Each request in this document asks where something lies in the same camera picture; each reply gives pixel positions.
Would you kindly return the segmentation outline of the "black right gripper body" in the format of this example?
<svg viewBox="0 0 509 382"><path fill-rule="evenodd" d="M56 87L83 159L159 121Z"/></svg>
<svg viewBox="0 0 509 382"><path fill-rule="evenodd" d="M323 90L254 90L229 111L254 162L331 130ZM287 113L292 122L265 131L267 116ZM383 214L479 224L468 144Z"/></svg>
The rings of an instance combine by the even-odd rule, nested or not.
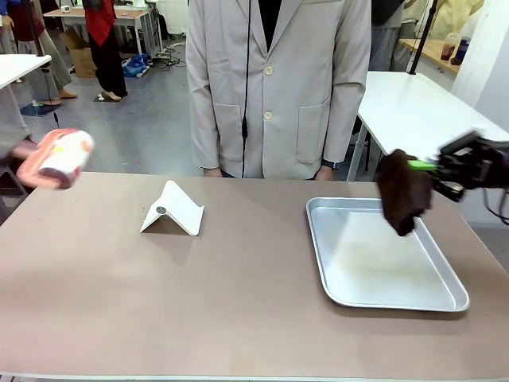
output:
<svg viewBox="0 0 509 382"><path fill-rule="evenodd" d="M508 188L508 141L471 131L440 148L437 175L467 190Z"/></svg>

